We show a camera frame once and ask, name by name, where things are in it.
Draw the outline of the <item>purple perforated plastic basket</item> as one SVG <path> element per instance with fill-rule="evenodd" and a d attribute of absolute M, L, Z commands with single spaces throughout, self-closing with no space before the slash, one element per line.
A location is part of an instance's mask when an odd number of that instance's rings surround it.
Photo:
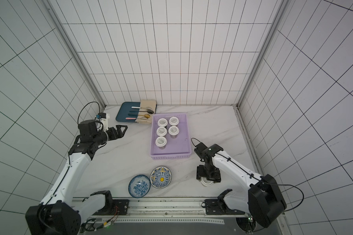
<path fill-rule="evenodd" d="M 179 119 L 179 133 L 176 138 L 172 138 L 169 133 L 165 135 L 167 143 L 164 149 L 160 149 L 156 145 L 156 139 L 158 134 L 156 133 L 158 121 L 161 118 L 169 120 L 172 117 Z M 152 134 L 151 134 L 151 145 L 150 145 L 150 156 L 154 160 L 161 159 L 177 159 L 177 158 L 188 158 L 192 153 L 190 136 L 188 129 L 188 119 L 186 113 L 160 113 L 154 114 L 152 119 Z"/>

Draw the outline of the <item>green yogurt cup white lid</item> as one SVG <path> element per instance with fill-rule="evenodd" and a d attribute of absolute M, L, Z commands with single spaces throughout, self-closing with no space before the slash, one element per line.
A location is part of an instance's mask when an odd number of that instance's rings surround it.
<path fill-rule="evenodd" d="M 165 119 L 165 118 L 160 118 L 158 121 L 157 121 L 157 124 L 159 127 L 167 127 L 168 125 L 168 120 Z"/>

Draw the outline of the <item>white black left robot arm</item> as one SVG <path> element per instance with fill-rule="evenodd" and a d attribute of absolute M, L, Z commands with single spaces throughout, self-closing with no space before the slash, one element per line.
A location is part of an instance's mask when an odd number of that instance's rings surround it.
<path fill-rule="evenodd" d="M 126 125 L 107 126 L 107 119 L 85 120 L 78 124 L 79 135 L 68 152 L 66 165 L 39 205 L 31 206 L 25 214 L 33 235 L 76 235 L 82 222 L 95 213 L 104 215 L 113 211 L 110 191 L 95 192 L 77 207 L 72 207 L 76 187 L 92 162 L 97 150 L 122 138 Z"/>

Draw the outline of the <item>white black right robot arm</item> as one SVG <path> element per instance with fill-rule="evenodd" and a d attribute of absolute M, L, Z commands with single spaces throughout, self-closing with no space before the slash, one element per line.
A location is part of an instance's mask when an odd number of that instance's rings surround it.
<path fill-rule="evenodd" d="M 244 167 L 217 144 L 195 146 L 202 164 L 197 167 L 196 178 L 209 187 L 221 182 L 221 172 L 229 175 L 244 190 L 238 193 L 226 189 L 216 199 L 206 199 L 202 206 L 207 215 L 237 215 L 238 226 L 253 232 L 256 226 L 269 227 L 287 208 L 274 177 L 262 176 Z"/>

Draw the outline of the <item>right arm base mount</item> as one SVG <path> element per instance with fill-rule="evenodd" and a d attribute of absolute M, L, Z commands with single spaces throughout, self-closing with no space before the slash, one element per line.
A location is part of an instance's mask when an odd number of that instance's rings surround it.
<path fill-rule="evenodd" d="M 232 210 L 227 207 L 224 201 L 219 199 L 206 199 L 201 207 L 206 210 L 207 215 L 244 215 L 245 212 Z"/>

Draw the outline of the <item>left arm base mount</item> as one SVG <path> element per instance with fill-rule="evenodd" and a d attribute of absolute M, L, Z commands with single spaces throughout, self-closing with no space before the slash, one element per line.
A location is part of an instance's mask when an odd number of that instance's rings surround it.
<path fill-rule="evenodd" d="M 109 210 L 107 215 L 114 216 L 117 215 L 127 215 L 129 200 L 127 199 L 113 199 L 109 204 Z"/>

